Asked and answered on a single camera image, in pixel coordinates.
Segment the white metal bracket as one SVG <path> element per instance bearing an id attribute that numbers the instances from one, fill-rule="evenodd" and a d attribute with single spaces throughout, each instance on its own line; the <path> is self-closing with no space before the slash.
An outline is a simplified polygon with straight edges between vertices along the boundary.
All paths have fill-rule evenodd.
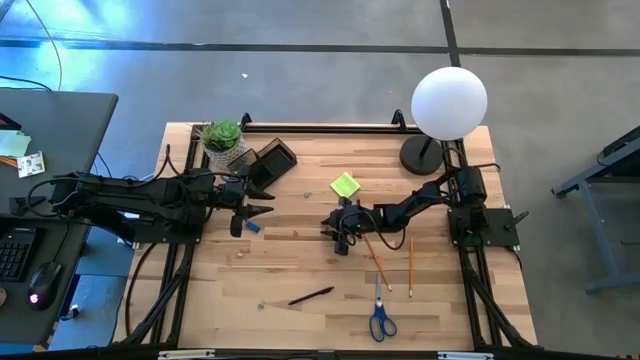
<path id="1" fill-rule="evenodd" d="M 157 360 L 198 360 L 215 357 L 213 349 L 169 350 L 158 353 Z"/>
<path id="2" fill-rule="evenodd" d="M 495 360 L 492 353 L 440 351 L 438 360 Z"/>

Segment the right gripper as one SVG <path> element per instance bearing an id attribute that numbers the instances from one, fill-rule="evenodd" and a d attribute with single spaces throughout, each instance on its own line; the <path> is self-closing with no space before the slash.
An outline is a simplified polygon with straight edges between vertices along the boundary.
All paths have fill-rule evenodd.
<path id="1" fill-rule="evenodd" d="M 333 238 L 335 254 L 347 256 L 348 237 L 360 237 L 371 232 L 371 211 L 360 205 L 350 205 L 351 200 L 346 197 L 341 197 L 339 203 L 346 207 L 333 210 L 329 217 L 322 221 L 322 234 Z"/>

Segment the potted green succulent plant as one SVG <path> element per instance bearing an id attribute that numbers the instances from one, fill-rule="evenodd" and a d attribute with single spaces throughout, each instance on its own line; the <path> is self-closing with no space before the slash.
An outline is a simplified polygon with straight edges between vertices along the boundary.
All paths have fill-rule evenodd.
<path id="1" fill-rule="evenodd" d="M 229 165 L 248 150 L 237 122 L 211 122 L 204 126 L 199 136 L 204 152 L 218 169 L 228 170 Z"/>

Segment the grey office desk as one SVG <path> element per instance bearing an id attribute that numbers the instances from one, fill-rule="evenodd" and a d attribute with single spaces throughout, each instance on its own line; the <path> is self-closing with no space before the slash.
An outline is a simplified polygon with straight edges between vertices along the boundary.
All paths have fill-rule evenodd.
<path id="1" fill-rule="evenodd" d="M 117 101 L 115 94 L 107 93 L 0 89 L 0 113 L 22 125 L 22 132 L 31 137 L 28 152 L 42 152 L 45 162 L 43 174 L 26 178 L 0 165 L 0 220 L 11 218 L 9 199 L 26 196 L 34 184 L 90 170 Z M 8 293 L 0 307 L 0 344 L 43 344 L 57 321 L 89 228 L 32 213 L 16 217 L 14 224 L 40 228 L 44 235 L 24 280 L 0 282 Z M 35 311 L 28 305 L 29 280 L 51 259 L 62 265 L 56 298 L 47 309 Z"/>

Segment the blue handled scissors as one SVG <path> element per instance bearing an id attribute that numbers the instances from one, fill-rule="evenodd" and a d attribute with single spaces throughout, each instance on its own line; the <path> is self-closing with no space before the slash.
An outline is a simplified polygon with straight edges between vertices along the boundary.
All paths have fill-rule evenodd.
<path id="1" fill-rule="evenodd" d="M 393 337 L 397 334 L 397 326 L 387 316 L 382 301 L 382 279 L 380 274 L 376 276 L 374 310 L 369 319 L 369 331 L 372 339 L 376 342 L 383 342 L 387 337 Z"/>

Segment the pale green paper note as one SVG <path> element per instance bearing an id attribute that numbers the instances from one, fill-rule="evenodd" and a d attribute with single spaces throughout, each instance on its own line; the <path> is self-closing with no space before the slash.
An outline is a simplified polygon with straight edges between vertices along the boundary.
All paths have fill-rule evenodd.
<path id="1" fill-rule="evenodd" d="M 0 156 L 22 157 L 30 142 L 31 137 L 19 130 L 0 130 Z"/>

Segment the black aluminium table frame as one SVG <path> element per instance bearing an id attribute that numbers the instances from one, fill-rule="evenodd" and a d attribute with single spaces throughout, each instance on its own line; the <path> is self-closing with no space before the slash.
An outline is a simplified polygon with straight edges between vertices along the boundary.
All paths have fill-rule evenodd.
<path id="1" fill-rule="evenodd" d="M 463 281 L 460 252 L 443 205 L 414 217 L 405 234 L 369 235 L 393 291 L 382 301 L 397 334 L 372 339 L 377 267 L 366 243 L 336 255 L 321 223 L 338 204 L 330 184 L 342 173 L 361 185 L 365 206 L 396 203 L 422 185 L 404 170 L 402 143 L 414 126 L 251 123 L 253 148 L 281 139 L 297 164 L 273 183 L 274 210 L 260 215 L 259 233 L 230 235 L 230 215 L 217 212 L 196 247 L 182 321 L 166 315 L 159 336 L 181 348 L 313 350 L 470 350 L 500 331 L 478 295 Z M 305 192 L 311 192 L 309 198 Z M 414 294 L 408 294 L 409 241 L 414 237 Z M 243 252 L 243 258 L 236 254 Z M 325 287 L 334 289 L 288 306 Z M 264 309 L 257 305 L 265 302 Z"/>

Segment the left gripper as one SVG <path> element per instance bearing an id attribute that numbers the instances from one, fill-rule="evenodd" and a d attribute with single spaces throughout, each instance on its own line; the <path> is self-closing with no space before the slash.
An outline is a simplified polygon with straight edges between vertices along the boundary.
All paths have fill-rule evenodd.
<path id="1" fill-rule="evenodd" d="M 243 177 L 223 176 L 223 182 L 216 186 L 218 196 L 216 198 L 217 209 L 233 211 L 230 223 L 230 234 L 239 238 L 242 235 L 243 223 L 250 217 L 255 217 L 274 210 L 273 207 L 251 205 L 245 203 L 245 191 L 248 183 Z M 274 200 L 275 196 L 260 189 L 249 188 L 248 197 L 258 200 Z"/>

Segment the black computer mouse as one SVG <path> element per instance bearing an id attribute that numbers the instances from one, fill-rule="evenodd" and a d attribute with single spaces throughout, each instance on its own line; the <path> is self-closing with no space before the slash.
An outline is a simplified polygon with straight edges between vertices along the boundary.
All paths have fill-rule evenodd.
<path id="1" fill-rule="evenodd" d="M 32 276 L 28 287 L 28 305 L 42 311 L 55 300 L 63 266 L 56 261 L 42 264 Z"/>

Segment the black pen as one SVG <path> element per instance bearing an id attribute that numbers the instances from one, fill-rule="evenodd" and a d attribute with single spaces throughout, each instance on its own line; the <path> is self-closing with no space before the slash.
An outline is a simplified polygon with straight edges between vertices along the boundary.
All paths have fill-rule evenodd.
<path id="1" fill-rule="evenodd" d="M 320 296 L 320 295 L 328 294 L 328 293 L 330 293 L 333 289 L 334 289 L 334 286 L 330 286 L 330 287 L 322 288 L 322 289 L 317 290 L 317 291 L 315 291 L 315 292 L 312 292 L 312 293 L 306 294 L 306 295 L 304 295 L 304 296 L 301 296 L 301 297 L 299 297 L 299 298 L 296 298 L 296 299 L 294 299 L 294 300 L 291 300 L 291 301 L 289 301 L 289 302 L 287 303 L 287 305 L 288 305 L 288 306 L 293 306 L 293 305 L 296 305 L 296 304 L 298 304 L 298 303 L 301 303 L 301 302 L 307 301 L 307 300 L 309 300 L 309 299 L 312 299 L 312 298 L 314 298 L 314 297 L 317 297 L 317 296 Z"/>

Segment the small printed card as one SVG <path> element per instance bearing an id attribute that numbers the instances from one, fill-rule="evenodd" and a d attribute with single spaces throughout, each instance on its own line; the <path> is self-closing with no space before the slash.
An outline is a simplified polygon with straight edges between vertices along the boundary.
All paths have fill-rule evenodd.
<path id="1" fill-rule="evenodd" d="M 31 155 L 18 157 L 16 159 L 16 164 L 19 178 L 42 174 L 46 171 L 44 156 L 41 151 Z"/>

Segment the black mesh desk organizer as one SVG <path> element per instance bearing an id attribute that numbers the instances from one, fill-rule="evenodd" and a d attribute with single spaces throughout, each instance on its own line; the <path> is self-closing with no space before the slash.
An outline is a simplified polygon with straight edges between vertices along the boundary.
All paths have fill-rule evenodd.
<path id="1" fill-rule="evenodd" d="M 249 168 L 249 179 L 261 190 L 268 188 L 297 164 L 294 152 L 279 138 L 258 152 L 249 149 L 238 161 L 240 167 Z"/>

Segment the white globe lamp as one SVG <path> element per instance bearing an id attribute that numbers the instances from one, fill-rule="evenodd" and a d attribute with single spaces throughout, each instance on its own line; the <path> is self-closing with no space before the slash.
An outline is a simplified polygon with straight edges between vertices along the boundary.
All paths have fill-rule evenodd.
<path id="1" fill-rule="evenodd" d="M 473 72 L 444 67 L 427 74 L 411 98 L 411 115 L 421 133 L 402 144 L 402 166 L 415 175 L 434 173 L 444 161 L 445 144 L 473 132 L 487 108 L 486 87 Z"/>

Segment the blue grey metal cart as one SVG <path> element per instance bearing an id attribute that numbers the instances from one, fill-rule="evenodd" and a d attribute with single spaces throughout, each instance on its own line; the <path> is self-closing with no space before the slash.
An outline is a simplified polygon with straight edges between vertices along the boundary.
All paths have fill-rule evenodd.
<path id="1" fill-rule="evenodd" d="M 640 285 L 640 125 L 606 145 L 596 163 L 553 187 L 557 198 L 578 191 L 607 275 L 587 293 Z"/>

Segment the black keyboard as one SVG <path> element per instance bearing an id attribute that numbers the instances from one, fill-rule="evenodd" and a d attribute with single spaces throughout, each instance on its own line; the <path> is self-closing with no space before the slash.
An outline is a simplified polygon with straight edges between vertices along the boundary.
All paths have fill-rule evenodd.
<path id="1" fill-rule="evenodd" d="M 0 237 L 0 282 L 24 279 L 36 238 L 34 228 L 12 228 Z"/>

